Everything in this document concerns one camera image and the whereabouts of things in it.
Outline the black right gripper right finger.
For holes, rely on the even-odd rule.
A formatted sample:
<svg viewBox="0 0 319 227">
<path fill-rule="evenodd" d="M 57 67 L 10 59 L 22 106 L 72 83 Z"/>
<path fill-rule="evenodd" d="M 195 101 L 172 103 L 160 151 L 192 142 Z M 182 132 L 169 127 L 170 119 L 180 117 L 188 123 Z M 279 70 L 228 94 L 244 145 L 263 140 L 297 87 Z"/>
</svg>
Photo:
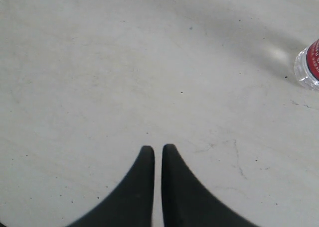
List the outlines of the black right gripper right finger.
<svg viewBox="0 0 319 227">
<path fill-rule="evenodd" d="M 162 151 L 161 201 L 165 227 L 255 226 L 213 196 L 173 144 Z"/>
</svg>

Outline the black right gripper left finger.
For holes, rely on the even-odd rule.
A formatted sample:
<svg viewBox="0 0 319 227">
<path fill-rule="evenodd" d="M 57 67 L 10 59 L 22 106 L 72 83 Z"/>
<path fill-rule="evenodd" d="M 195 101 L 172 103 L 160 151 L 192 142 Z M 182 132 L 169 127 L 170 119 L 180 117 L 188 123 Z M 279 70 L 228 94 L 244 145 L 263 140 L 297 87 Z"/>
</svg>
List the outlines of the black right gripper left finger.
<svg viewBox="0 0 319 227">
<path fill-rule="evenodd" d="M 155 154 L 143 146 L 118 186 L 71 227 L 151 227 L 154 203 Z"/>
</svg>

